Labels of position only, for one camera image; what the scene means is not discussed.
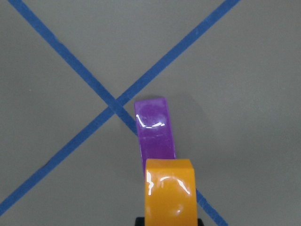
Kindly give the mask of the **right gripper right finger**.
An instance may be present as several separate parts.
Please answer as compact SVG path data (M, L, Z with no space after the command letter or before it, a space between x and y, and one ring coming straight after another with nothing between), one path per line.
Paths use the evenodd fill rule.
M203 226L203 221L200 218L198 218L198 226Z

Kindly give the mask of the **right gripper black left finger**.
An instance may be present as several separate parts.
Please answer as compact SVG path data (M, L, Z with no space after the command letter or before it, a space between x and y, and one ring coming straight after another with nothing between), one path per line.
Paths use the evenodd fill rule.
M137 217L135 219L135 226L145 226L145 217Z

